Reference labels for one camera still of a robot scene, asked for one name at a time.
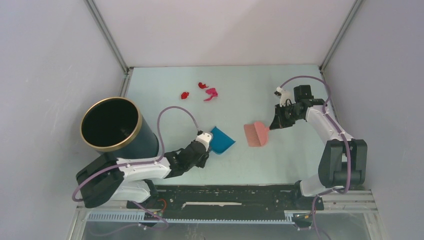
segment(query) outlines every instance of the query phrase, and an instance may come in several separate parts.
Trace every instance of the black trash can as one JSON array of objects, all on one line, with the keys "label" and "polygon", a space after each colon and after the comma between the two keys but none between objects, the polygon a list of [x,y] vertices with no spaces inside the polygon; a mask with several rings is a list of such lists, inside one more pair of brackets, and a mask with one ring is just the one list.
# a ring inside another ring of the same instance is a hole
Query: black trash can
[{"label": "black trash can", "polygon": [[159,142],[138,107],[124,97],[94,104],[81,122],[82,139],[99,153],[144,159],[158,155]]}]

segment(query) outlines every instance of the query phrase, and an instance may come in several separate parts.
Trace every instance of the gray wall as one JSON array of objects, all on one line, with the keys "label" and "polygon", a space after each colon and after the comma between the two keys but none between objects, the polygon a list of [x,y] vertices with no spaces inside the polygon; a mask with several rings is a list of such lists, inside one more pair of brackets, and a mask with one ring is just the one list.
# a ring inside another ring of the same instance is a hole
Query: gray wall
[{"label": "gray wall", "polygon": [[325,71],[343,127],[368,143],[366,185],[389,237],[424,228],[424,1],[368,0]]},{"label": "gray wall", "polygon": [[78,125],[123,73],[83,0],[2,1],[0,23],[0,238],[65,239],[97,156]]}]

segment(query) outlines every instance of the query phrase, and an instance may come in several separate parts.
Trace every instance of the red object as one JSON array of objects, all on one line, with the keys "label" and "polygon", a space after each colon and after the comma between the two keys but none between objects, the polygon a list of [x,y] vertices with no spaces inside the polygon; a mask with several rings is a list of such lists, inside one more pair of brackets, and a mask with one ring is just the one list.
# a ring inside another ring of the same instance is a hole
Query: red object
[{"label": "red object", "polygon": [[188,91],[185,91],[185,92],[183,92],[182,94],[181,94],[181,99],[186,99],[188,96],[189,96],[189,92]]},{"label": "red object", "polygon": [[201,82],[199,82],[199,83],[198,83],[198,86],[199,86],[199,88],[201,88],[201,89],[207,89],[207,88],[209,88],[208,86],[206,86],[206,84],[203,84],[203,83],[201,83]]},{"label": "red object", "polygon": [[208,90],[205,91],[207,94],[210,95],[209,98],[203,100],[203,101],[210,101],[212,98],[214,97],[218,97],[218,93],[217,90],[215,88],[209,88]]}]

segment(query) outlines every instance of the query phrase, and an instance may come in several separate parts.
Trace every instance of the white wall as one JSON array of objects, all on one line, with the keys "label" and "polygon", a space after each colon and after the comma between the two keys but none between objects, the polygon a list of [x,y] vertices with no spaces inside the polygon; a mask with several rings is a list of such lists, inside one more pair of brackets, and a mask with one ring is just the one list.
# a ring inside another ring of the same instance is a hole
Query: white wall
[{"label": "white wall", "polygon": [[96,0],[131,67],[315,64],[355,0]]},{"label": "white wall", "polygon": [[84,112],[123,73],[83,0],[0,3],[0,238],[65,239]]},{"label": "white wall", "polygon": [[326,78],[347,131],[368,143],[366,184],[389,237],[423,239],[424,1],[368,0]]}]

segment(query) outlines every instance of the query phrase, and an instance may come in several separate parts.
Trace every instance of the table surface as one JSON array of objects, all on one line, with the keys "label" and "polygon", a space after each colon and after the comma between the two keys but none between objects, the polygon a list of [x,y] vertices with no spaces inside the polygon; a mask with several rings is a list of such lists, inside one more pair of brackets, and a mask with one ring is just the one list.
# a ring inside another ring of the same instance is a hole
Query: table surface
[{"label": "table surface", "polygon": [[[138,67],[133,70],[127,97],[141,110],[157,134],[156,121],[161,110],[180,106],[190,111],[203,131],[217,126],[236,143],[221,155],[210,153],[205,168],[194,167],[182,176],[155,179],[158,185],[268,185],[292,184],[318,172],[324,144],[304,120],[285,129],[269,132],[263,147],[249,147],[244,124],[274,118],[277,86],[291,77],[310,75],[321,78],[316,65]],[[216,88],[218,97],[198,87],[202,82]],[[300,78],[285,89],[311,85],[315,98],[327,98],[319,81]],[[189,92],[187,99],[180,99]],[[162,115],[160,131],[165,151],[185,148],[196,138],[196,127],[183,111],[170,109]]]}]

